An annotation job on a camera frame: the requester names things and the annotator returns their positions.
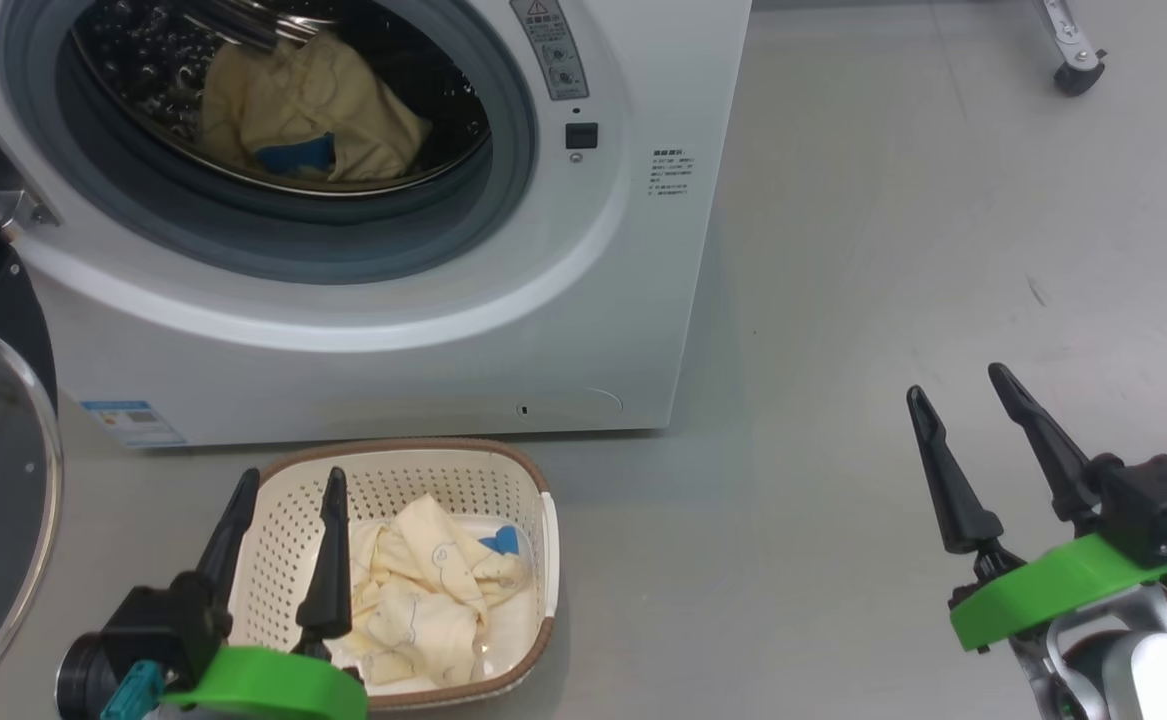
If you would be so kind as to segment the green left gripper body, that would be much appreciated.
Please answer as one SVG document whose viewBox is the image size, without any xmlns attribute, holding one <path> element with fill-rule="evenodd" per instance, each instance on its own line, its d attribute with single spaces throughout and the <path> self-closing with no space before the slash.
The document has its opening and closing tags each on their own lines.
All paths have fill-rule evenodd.
<svg viewBox="0 0 1167 720">
<path fill-rule="evenodd" d="M 163 705 L 208 708 L 249 719 L 365 719 L 363 684 L 331 665 L 267 646 L 223 646 L 190 691 L 167 691 Z"/>
</svg>

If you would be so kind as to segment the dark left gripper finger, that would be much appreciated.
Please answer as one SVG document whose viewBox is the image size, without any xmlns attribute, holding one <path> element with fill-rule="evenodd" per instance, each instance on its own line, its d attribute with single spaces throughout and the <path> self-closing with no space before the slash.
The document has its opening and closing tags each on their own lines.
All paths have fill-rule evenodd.
<svg viewBox="0 0 1167 720">
<path fill-rule="evenodd" d="M 243 538 L 254 518 L 260 488 L 260 471 L 249 468 L 237 480 L 235 492 L 228 499 L 211 538 L 200 555 L 196 574 L 205 580 L 211 592 L 211 606 L 216 611 L 228 611 L 235 573 L 239 560 Z"/>
<path fill-rule="evenodd" d="M 298 607 L 301 643 L 345 637 L 352 629 L 351 560 L 347 480 L 338 466 L 328 475 L 321 505 L 323 536 L 307 597 Z"/>
</svg>

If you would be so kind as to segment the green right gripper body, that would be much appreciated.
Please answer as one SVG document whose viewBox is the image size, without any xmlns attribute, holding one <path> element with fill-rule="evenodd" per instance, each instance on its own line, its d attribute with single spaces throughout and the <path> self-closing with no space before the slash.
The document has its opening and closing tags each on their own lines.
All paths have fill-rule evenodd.
<svg viewBox="0 0 1167 720">
<path fill-rule="evenodd" d="M 950 625 L 962 650 L 976 651 L 1163 576 L 1167 562 L 1145 568 L 1085 536 L 976 589 L 950 611 Z"/>
</svg>

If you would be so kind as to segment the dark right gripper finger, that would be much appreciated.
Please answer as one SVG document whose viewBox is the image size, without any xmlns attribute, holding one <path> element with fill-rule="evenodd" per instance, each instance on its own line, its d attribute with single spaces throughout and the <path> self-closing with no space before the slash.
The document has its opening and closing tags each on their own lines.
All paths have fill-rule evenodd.
<svg viewBox="0 0 1167 720">
<path fill-rule="evenodd" d="M 1051 492 L 1058 520 L 1076 529 L 1100 527 L 1100 471 L 1119 468 L 1114 454 L 1089 456 L 1065 429 L 1027 391 L 1002 363 L 991 363 L 987 375 L 1005 413 L 1023 429 Z"/>
<path fill-rule="evenodd" d="M 945 425 L 923 389 L 908 387 L 906 404 L 944 550 L 952 555 L 973 555 L 973 573 L 981 582 L 1022 568 L 1026 561 L 1002 547 L 1002 520 L 973 492 L 946 442 Z"/>
</svg>

